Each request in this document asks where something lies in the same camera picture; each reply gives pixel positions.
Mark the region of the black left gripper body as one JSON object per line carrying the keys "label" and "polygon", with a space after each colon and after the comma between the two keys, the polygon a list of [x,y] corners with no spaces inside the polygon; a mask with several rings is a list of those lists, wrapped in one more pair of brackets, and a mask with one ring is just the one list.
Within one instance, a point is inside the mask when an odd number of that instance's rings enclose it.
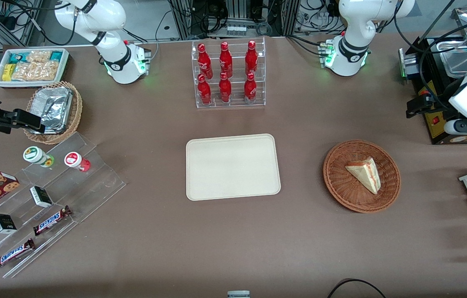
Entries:
{"label": "black left gripper body", "polygon": [[439,79],[431,81],[431,87],[434,87],[437,100],[431,113],[440,113],[445,120],[455,120],[461,117],[461,114],[448,102],[448,100],[459,89],[462,79],[450,79],[449,84],[445,84]]}

